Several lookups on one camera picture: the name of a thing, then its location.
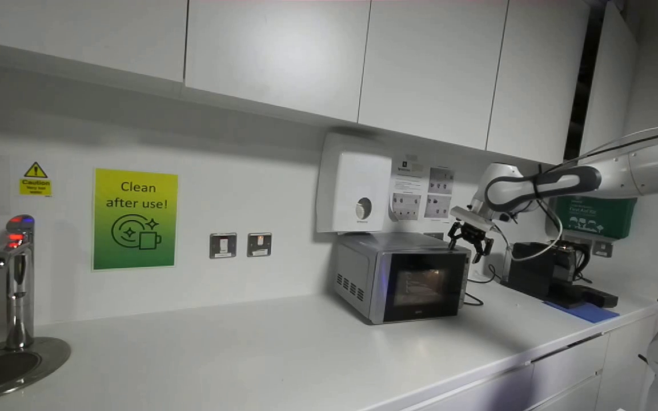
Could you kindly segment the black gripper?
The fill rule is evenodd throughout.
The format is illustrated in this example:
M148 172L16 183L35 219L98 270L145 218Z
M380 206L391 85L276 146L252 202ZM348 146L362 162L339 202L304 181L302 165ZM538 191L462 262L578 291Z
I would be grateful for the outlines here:
M493 245L493 241L487 237L482 229L475 229L462 219L450 227L449 245L457 247L460 241L466 241L474 247L474 262L479 262L484 257L489 257Z

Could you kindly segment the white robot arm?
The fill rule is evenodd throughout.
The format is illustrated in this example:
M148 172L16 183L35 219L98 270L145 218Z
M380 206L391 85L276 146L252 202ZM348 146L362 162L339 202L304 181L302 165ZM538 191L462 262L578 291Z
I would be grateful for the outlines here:
M492 165L466 209L450 215L450 247L466 241L479 261L492 254L487 234L499 219L517 215L524 206L555 196L638 199L658 194L658 130L638 140L603 143L577 159L524 177L515 165Z

